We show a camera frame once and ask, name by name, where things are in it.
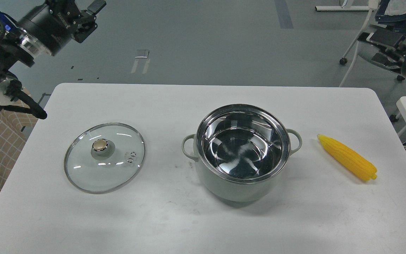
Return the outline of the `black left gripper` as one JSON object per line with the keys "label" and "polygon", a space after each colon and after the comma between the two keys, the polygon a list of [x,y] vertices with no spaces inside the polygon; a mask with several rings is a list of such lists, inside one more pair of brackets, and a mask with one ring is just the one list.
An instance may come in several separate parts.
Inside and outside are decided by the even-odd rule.
{"label": "black left gripper", "polygon": [[94,0],[86,10],[74,0],[45,0],[32,8],[18,24],[30,36],[56,55],[71,39],[82,43],[96,30],[96,15],[106,6],[105,0]]}

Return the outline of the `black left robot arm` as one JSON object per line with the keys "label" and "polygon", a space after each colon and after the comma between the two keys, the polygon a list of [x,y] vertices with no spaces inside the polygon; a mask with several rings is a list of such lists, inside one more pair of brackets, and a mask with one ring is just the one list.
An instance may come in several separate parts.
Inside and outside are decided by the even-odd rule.
{"label": "black left robot arm", "polygon": [[55,56],[70,40],[83,42],[96,30],[96,16],[105,6],[106,1],[95,0],[80,10],[74,0],[46,0],[19,21],[0,11],[0,112],[47,118],[10,68],[17,62],[31,67],[42,53]]}

